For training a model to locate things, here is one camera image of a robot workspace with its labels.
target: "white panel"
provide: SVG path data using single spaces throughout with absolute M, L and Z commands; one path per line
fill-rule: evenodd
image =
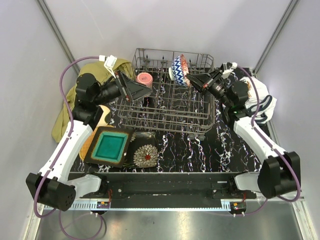
M 258 73 L 278 99 L 272 120 L 281 146 L 300 156 L 302 191 L 318 236 L 319 12 L 319 0 L 300 1 Z
M 0 22 L 0 238 L 18 240 L 32 202 L 26 177 L 56 146 L 51 130 L 68 61 L 36 1 L 0 1 Z M 66 88 L 75 77 L 73 70 L 67 74 Z
M 289 0 L 46 0 L 76 58 L 136 48 L 209 53 L 254 67 Z

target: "marble pattern tabletop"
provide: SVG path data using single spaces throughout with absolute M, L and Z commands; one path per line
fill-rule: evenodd
M 241 79 L 244 73 L 236 69 L 227 79 L 230 84 Z M 112 102 L 113 125 L 121 127 L 122 120 Z M 243 139 L 238 137 L 222 120 L 219 102 L 215 100 L 215 124 L 205 134 L 205 140 L 188 139 L 187 134 L 157 131 L 158 164 L 150 168 L 116 168 L 83 163 L 79 157 L 71 172 L 243 172 L 258 171 L 261 164 Z M 262 129 L 269 134 L 267 126 Z

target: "blue and white patterned bowl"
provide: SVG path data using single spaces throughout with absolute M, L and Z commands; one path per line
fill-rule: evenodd
M 171 80 L 174 80 L 178 85 L 189 87 L 190 81 L 186 78 L 189 73 L 188 64 L 183 54 L 177 56 L 169 67 L 169 75 Z

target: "green cloth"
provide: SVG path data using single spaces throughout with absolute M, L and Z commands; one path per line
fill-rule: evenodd
M 124 72 L 131 79 L 135 78 L 135 73 L 133 71 L 131 62 L 125 59 L 120 59 L 120 58 L 117 59 L 113 67 L 113 71 L 116 71 L 116 70 L 120 70 L 121 72 Z M 95 79 L 101 84 L 103 84 L 108 78 L 112 76 L 111 73 L 104 67 L 104 62 L 102 61 L 89 63 L 83 66 L 80 70 L 79 76 L 85 73 L 90 73 L 94 75 Z M 74 109 L 75 107 L 75 99 L 76 99 L 76 85 L 73 86 L 68 92 L 68 94 L 66 95 L 66 100 L 68 101 L 71 110 Z M 65 134 L 68 122 L 69 122 L 68 110 L 67 110 L 66 104 L 63 103 L 63 109 L 60 111 L 51 132 L 52 137 L 57 143 L 60 142 L 63 135 Z

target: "metal wire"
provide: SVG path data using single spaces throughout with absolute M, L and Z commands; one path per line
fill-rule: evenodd
M 132 61 L 135 74 L 153 76 L 153 92 L 148 98 L 117 102 L 122 125 L 135 129 L 204 135 L 215 123 L 215 99 L 191 87 L 180 86 L 169 77 L 174 58 L 184 54 L 191 74 L 213 70 L 214 58 L 208 54 L 137 48 Z

